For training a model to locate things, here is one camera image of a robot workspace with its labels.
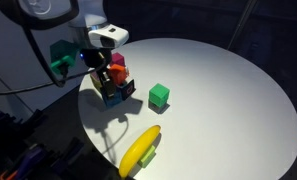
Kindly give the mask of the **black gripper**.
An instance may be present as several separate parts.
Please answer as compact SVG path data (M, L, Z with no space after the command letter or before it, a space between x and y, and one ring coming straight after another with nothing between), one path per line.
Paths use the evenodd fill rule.
M109 49L82 49L80 58L87 67L96 71L107 97L112 98L116 93L116 87L114 81L107 75L108 64L112 59L111 51Z

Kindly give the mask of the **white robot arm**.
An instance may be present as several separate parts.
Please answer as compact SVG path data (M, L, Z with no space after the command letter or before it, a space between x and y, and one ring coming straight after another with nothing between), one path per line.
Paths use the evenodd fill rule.
M41 67L50 78L49 85L63 87L73 77L69 68L80 56L108 95L115 87L108 76L111 50L119 45L116 28L107 21L103 0L0 0L0 12L19 25ZM51 47L47 62L33 35L67 23L75 33L72 42L59 40Z

